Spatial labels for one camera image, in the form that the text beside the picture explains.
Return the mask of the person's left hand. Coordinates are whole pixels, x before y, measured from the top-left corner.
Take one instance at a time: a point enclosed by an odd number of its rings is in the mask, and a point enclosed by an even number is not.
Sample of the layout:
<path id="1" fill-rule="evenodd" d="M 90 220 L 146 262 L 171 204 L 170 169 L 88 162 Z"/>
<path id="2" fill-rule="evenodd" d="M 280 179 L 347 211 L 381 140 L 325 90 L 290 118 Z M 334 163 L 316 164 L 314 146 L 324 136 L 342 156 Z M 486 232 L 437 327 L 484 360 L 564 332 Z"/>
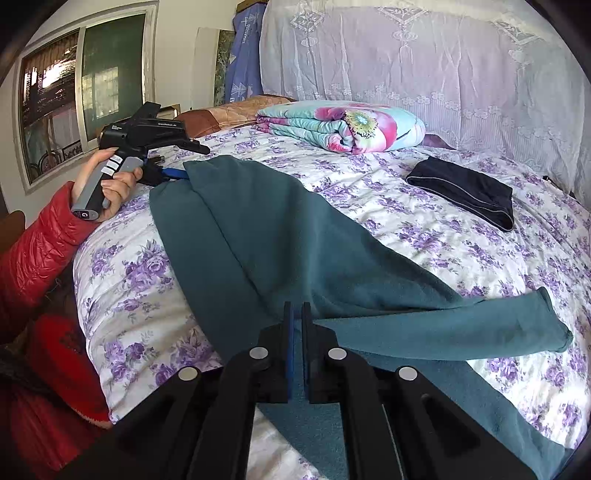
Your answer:
<path id="1" fill-rule="evenodd" d="M 82 193 L 90 175 L 96 167 L 104 161 L 110 159 L 116 149 L 109 148 L 105 150 L 95 151 L 87 162 L 81 167 L 77 178 L 71 189 L 71 203 L 78 200 Z M 136 183 L 142 178 L 142 170 L 140 168 L 134 169 L 132 172 L 115 173 L 111 179 L 101 182 L 101 190 L 104 197 L 109 201 L 109 206 L 103 209 L 96 219 L 96 222 L 102 223 L 111 219 L 125 203 L 131 193 L 133 192 Z"/>

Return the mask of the red jacket sleeve forearm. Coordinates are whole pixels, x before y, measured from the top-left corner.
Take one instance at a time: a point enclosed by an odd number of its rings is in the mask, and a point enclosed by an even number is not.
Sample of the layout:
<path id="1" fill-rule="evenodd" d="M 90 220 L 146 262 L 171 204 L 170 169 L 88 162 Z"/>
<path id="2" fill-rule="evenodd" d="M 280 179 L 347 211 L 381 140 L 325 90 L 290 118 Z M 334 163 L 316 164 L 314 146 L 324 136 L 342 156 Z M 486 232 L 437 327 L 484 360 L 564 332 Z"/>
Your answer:
<path id="1" fill-rule="evenodd" d="M 97 228 L 71 213 L 74 183 L 65 183 L 10 249 L 1 254 L 1 342 L 35 318 L 48 289 Z"/>

